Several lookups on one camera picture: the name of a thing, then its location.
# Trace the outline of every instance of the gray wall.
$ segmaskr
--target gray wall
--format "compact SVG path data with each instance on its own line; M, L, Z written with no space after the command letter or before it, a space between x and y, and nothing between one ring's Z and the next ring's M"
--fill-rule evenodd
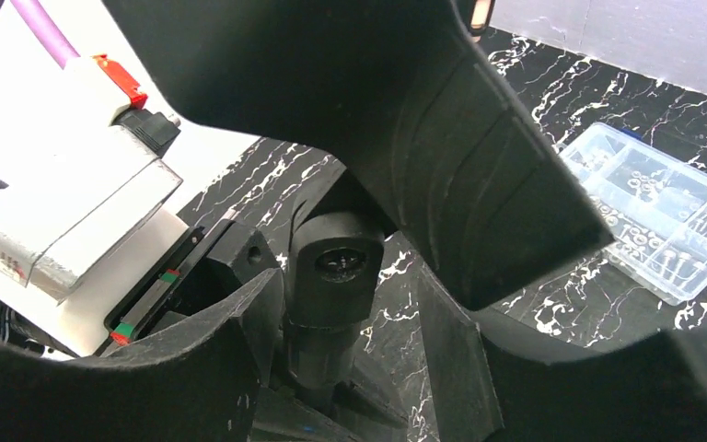
M492 26L707 94L707 0L496 0Z

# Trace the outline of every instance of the black connector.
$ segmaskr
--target black connector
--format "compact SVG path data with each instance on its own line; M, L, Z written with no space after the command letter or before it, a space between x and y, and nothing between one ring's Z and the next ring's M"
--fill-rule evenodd
M112 125L128 129L158 157L164 157L180 134L178 125L163 113L144 109L129 109L119 115Z

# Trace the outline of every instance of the marble tabletop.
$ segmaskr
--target marble tabletop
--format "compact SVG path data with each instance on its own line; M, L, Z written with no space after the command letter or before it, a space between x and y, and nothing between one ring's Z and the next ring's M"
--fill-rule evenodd
M489 32L481 47L555 144L605 122L707 172L707 96L502 31ZM261 139L180 216L210 226L232 210L237 220L259 227L284 262L293 199L334 161L310 147ZM440 440L411 292L415 256L400 234L388 240L376 304L362 331L365 351L400 390L411 442ZM707 288L695 300L670 307L595 253L494 308L557 339L607 351L661 329L707 327Z

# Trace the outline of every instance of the clear plastic organizer box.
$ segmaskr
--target clear plastic organizer box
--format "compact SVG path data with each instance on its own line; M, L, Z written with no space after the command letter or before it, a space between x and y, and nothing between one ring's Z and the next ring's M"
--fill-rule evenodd
M672 306L707 286L707 175L595 123L561 158L617 241L609 260Z

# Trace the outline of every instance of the black marble surface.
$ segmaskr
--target black marble surface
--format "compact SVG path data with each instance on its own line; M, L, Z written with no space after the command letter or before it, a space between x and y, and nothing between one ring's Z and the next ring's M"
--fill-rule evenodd
M570 143L591 123L605 122L707 171L706 96L501 31L490 32L481 47L555 144ZM262 139L180 215L209 226L233 210L238 220L262 229L284 262L293 199L332 161L309 147ZM409 440L419 442L439 439L411 292L414 257L402 236L389 239L377 302L362 335L365 350L381 361L402 394L411 416ZM600 253L495 307L557 339L602 351L659 329L707 327L707 288L694 301L670 307Z

